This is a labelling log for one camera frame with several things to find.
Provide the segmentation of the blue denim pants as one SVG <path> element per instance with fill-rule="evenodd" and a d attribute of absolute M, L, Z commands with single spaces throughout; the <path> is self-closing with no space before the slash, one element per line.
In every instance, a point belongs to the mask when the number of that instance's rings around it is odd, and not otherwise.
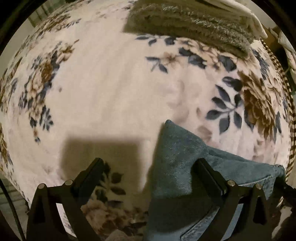
<path fill-rule="evenodd" d="M 213 221 L 217 206 L 208 197 L 196 171 L 205 159 L 224 179 L 243 187 L 261 184 L 270 197 L 281 165 L 247 160 L 206 145 L 199 137 L 168 120 L 159 134 L 149 175 L 152 199 L 145 240 L 198 240 Z"/>

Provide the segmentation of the floral fleece bed blanket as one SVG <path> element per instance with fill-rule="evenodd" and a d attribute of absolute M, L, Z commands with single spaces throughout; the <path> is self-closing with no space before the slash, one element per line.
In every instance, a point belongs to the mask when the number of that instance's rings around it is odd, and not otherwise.
<path fill-rule="evenodd" d="M 150 173 L 166 121 L 257 163 L 295 161 L 295 106 L 281 64 L 189 38 L 125 32 L 137 1 L 75 1 L 24 40 L 1 77 L 1 172 L 32 205 L 37 186 L 103 174 L 81 211 L 100 240 L 145 240 Z"/>

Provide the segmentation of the olive green fuzzy blanket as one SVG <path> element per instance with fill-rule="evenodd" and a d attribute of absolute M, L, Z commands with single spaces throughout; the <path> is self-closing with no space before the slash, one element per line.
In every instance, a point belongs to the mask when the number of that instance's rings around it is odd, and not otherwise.
<path fill-rule="evenodd" d="M 240 58 L 255 39 L 243 18 L 207 1 L 137 1 L 124 30 L 189 38 Z"/>

